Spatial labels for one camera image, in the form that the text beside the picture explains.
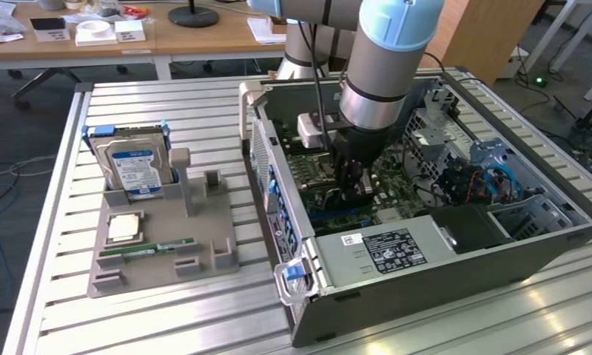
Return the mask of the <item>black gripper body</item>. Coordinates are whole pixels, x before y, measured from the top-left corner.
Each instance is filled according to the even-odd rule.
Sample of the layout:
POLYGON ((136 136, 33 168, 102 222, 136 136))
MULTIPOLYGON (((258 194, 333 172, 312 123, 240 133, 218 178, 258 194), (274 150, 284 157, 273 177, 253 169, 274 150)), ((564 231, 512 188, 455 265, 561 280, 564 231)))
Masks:
POLYGON ((341 161, 372 165, 380 157, 389 139, 389 129, 361 129, 356 126, 339 129, 333 147, 341 161))

